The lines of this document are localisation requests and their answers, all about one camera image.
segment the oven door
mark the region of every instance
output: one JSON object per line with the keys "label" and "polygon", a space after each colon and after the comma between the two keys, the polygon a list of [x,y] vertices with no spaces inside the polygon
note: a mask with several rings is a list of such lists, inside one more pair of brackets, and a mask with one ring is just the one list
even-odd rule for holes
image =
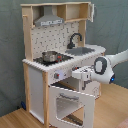
{"label": "oven door", "polygon": [[[93,128],[95,97],[92,95],[49,87],[49,122],[57,128]],[[83,123],[81,126],[63,120],[64,117],[84,107]]]}

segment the knob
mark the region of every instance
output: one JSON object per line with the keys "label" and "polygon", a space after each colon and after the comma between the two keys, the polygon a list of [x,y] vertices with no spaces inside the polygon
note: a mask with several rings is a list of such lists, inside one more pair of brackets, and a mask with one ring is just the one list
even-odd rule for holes
{"label": "knob", "polygon": [[59,74],[58,74],[58,73],[55,73],[55,74],[54,74],[54,78],[55,78],[55,79],[59,79]]}

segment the wooden toy kitchen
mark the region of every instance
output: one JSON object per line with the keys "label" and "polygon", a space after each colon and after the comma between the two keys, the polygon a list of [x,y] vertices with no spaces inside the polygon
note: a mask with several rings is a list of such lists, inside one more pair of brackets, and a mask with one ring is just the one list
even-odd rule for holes
{"label": "wooden toy kitchen", "polygon": [[[90,2],[22,4],[26,108],[45,128],[93,128],[96,81],[72,77],[91,66],[105,49],[85,44],[86,20],[93,22]],[[81,125],[67,118],[84,108]]]}

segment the burner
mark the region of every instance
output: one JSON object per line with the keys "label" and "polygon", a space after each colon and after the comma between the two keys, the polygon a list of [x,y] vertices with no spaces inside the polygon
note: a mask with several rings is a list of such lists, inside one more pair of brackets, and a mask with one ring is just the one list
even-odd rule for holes
{"label": "burner", "polygon": [[73,57],[70,57],[70,56],[67,56],[67,55],[63,55],[63,54],[60,54],[60,53],[59,53],[59,55],[62,56],[60,61],[46,62],[46,61],[43,61],[42,57],[33,59],[33,61],[48,67],[48,66],[51,66],[51,65],[54,65],[54,64],[64,62],[64,61],[69,60],[69,59],[73,59]]}

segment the shelf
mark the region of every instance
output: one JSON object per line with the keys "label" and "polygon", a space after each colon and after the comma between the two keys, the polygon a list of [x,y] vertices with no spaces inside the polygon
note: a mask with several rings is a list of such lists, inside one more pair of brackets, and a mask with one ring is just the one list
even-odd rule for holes
{"label": "shelf", "polygon": [[74,22],[74,21],[81,21],[81,20],[87,20],[87,18],[70,19],[70,20],[66,20],[65,23]]}

